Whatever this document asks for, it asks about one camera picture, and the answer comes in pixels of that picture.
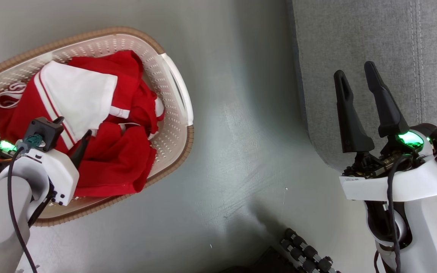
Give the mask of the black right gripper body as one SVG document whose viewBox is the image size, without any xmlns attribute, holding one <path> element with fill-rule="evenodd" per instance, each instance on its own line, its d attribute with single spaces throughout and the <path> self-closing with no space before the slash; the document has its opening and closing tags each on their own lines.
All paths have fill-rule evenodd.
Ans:
<svg viewBox="0 0 437 273">
<path fill-rule="evenodd" d="M 401 171 L 415 169 L 437 155 L 437 140 L 430 138 L 436 128 L 437 126 L 430 123 L 420 123 L 411 126 L 405 134 L 389 136 L 380 157 L 375 157 L 368 151 L 357 152 L 354 163 L 345 168 L 342 175 L 362 178 L 386 177 L 397 161 L 398 169 Z"/>
</svg>

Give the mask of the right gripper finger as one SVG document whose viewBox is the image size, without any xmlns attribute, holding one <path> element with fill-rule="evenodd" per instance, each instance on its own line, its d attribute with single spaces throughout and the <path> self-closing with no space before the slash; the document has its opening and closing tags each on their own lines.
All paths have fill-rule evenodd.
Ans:
<svg viewBox="0 0 437 273">
<path fill-rule="evenodd" d="M 345 73 L 338 70 L 333 75 L 337 99 L 338 122 L 340 128 L 343 153 L 370 152 L 374 149 L 374 142 L 370 138 L 359 120 L 354 108 L 354 95 L 347 81 Z"/>
<path fill-rule="evenodd" d="M 374 95 L 380 125 L 378 133 L 380 138 L 389 135 L 402 135 L 409 131 L 409 126 L 399 110 L 393 95 L 384 83 L 373 61 L 364 64 L 366 82 L 369 90 Z"/>
</svg>

